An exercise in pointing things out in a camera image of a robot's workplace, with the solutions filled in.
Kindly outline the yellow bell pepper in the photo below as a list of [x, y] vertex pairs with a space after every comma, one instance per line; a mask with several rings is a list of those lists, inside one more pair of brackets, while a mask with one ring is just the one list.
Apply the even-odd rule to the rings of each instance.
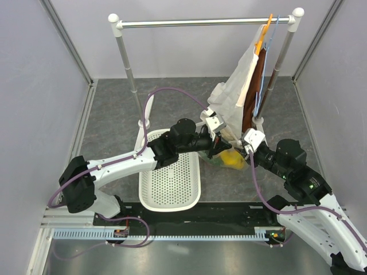
[[242, 155], [236, 150], [225, 150], [220, 153], [220, 158], [224, 167], [241, 170], [247, 165]]

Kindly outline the clear zip top bag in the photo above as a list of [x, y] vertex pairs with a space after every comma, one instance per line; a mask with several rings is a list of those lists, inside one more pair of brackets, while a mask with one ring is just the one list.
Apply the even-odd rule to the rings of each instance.
[[201, 137], [200, 150], [201, 159], [212, 166], [243, 170], [246, 168], [244, 157], [232, 144], [221, 135], [216, 135], [214, 140], [210, 135]]

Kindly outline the green cucumber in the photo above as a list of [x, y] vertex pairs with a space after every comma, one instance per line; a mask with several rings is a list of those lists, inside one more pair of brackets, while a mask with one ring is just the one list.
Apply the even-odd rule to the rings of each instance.
[[214, 166], [222, 166], [223, 165], [223, 161], [221, 160], [220, 157], [212, 157], [211, 159], [209, 159], [209, 163], [211, 165], [214, 165]]

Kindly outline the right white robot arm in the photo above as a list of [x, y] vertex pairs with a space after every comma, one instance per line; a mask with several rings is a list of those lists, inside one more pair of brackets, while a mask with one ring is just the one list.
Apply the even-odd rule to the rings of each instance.
[[271, 150], [260, 132], [244, 138], [248, 163], [284, 180], [296, 200], [280, 196], [263, 201], [263, 220], [291, 230], [330, 265], [332, 274], [366, 274], [366, 239], [351, 223], [331, 187], [306, 164], [306, 152], [297, 140], [283, 139]]

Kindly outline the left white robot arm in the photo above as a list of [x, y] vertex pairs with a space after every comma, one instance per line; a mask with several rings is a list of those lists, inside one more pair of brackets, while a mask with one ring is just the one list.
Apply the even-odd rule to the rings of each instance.
[[226, 123], [218, 116], [205, 119], [200, 131], [190, 119], [180, 119], [158, 138], [145, 140], [139, 150], [102, 160], [73, 158], [59, 178], [64, 206], [71, 214], [94, 211], [113, 225], [126, 218], [123, 202], [100, 188], [109, 182], [145, 171], [154, 171], [176, 163], [183, 153], [205, 151], [211, 158], [232, 146], [221, 136]]

